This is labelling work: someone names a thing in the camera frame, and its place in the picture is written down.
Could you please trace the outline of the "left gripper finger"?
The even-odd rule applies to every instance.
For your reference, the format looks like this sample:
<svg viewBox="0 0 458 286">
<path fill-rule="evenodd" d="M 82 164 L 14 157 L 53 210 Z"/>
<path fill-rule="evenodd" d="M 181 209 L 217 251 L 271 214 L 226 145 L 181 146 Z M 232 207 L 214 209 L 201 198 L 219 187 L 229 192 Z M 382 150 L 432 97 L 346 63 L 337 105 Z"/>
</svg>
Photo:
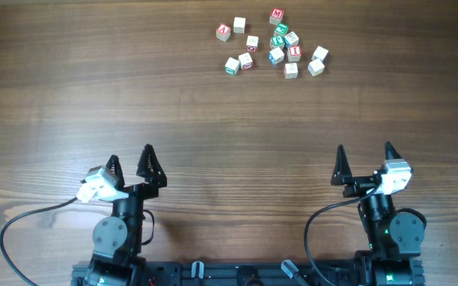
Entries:
<svg viewBox="0 0 458 286">
<path fill-rule="evenodd" d="M 116 189 L 123 189 L 125 186 L 124 175 L 122 172 L 121 164 L 119 163 L 118 156 L 111 155 L 106 163 L 106 167 L 110 169 L 117 177 Z"/>
<path fill-rule="evenodd" d="M 167 186 L 167 176 L 162 169 L 154 148 L 151 144 L 146 144 L 138 161 L 136 175 L 143 178 L 148 184 L 157 187 Z"/>
</svg>

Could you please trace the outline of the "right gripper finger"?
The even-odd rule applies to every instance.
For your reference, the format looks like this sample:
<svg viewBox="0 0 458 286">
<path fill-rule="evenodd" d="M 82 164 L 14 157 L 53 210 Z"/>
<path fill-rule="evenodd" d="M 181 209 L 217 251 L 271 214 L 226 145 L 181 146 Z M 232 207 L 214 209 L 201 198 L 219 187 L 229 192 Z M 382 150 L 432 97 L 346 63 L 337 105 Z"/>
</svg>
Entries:
<svg viewBox="0 0 458 286">
<path fill-rule="evenodd" d="M 385 157 L 386 160 L 402 159 L 402 156 L 397 152 L 397 150 L 390 141 L 387 141 L 385 143 Z"/>
<path fill-rule="evenodd" d="M 352 183 L 352 172 L 343 145 L 339 145 L 336 151 L 336 163 L 331 178 L 331 185 L 340 186 Z"/>
</svg>

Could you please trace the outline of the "green J block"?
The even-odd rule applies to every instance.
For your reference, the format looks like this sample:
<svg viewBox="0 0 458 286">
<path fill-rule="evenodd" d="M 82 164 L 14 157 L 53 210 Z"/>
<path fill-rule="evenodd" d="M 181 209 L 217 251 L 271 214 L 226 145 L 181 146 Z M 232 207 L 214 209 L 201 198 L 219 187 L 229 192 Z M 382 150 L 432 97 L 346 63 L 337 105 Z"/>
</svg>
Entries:
<svg viewBox="0 0 458 286">
<path fill-rule="evenodd" d="M 273 36 L 270 38 L 270 49 L 283 49 L 285 47 L 285 41 L 283 36 Z"/>
</svg>

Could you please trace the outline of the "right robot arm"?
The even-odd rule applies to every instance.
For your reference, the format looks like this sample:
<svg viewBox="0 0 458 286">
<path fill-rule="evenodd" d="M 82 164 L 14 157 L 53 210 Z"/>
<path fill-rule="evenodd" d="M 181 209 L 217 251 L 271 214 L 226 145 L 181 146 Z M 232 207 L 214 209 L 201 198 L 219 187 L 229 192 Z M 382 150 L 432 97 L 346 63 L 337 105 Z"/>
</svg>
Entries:
<svg viewBox="0 0 458 286">
<path fill-rule="evenodd" d="M 359 200 L 358 212 L 369 250 L 355 253 L 351 282 L 355 285 L 425 284 L 417 258 L 425 238 L 425 216 L 411 208 L 396 209 L 392 195 L 406 189 L 413 168 L 390 142 L 385 160 L 369 176 L 353 176 L 342 145 L 337 147 L 331 184 L 344 186 L 343 197 Z"/>
</svg>

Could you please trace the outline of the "red I block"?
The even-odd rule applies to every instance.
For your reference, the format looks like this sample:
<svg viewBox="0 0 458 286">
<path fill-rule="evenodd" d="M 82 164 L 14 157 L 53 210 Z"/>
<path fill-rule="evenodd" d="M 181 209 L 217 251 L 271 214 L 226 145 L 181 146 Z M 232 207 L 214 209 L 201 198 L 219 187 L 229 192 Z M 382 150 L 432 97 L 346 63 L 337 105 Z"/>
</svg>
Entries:
<svg viewBox="0 0 458 286">
<path fill-rule="evenodd" d="M 300 45 L 288 47 L 287 57 L 289 62 L 298 62 L 301 59 L 302 51 Z"/>
</svg>

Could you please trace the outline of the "green edged picture block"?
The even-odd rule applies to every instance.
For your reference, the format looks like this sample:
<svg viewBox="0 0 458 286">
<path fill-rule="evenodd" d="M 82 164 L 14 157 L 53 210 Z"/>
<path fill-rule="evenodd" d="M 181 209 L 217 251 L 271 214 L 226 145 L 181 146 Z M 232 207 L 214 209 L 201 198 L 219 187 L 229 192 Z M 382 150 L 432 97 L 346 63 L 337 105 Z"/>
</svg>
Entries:
<svg viewBox="0 0 458 286">
<path fill-rule="evenodd" d="M 236 75 L 240 67 L 240 62 L 237 59 L 229 57 L 224 67 L 227 74 Z"/>
</svg>

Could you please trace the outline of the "blue number 2 block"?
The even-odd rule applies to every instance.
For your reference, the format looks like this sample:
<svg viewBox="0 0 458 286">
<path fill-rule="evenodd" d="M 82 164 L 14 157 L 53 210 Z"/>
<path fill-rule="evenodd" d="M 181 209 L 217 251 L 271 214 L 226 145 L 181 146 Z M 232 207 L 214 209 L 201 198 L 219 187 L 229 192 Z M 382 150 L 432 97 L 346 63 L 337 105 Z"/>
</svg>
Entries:
<svg viewBox="0 0 458 286">
<path fill-rule="evenodd" d="M 281 63 L 284 60 L 285 54 L 280 47 L 274 48 L 269 52 L 269 61 L 272 65 Z"/>
</svg>

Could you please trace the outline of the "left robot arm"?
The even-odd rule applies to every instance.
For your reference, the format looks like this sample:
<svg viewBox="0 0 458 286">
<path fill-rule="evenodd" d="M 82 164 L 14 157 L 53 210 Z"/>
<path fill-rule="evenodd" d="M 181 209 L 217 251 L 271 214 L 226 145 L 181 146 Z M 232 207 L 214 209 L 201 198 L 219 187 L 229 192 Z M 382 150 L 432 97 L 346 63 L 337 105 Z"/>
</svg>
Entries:
<svg viewBox="0 0 458 286">
<path fill-rule="evenodd" d="M 126 186 L 119 159 L 113 155 L 105 165 L 91 168 L 82 180 L 76 198 L 83 203 L 90 199 L 111 203 L 112 212 L 95 225 L 91 260 L 72 270 L 72 285 L 139 283 L 146 260 L 138 254 L 152 241 L 142 240 L 142 223 L 150 213 L 144 202 L 157 198 L 159 189 L 167 186 L 166 174 L 150 144 L 142 151 L 136 175 L 144 181 Z"/>
</svg>

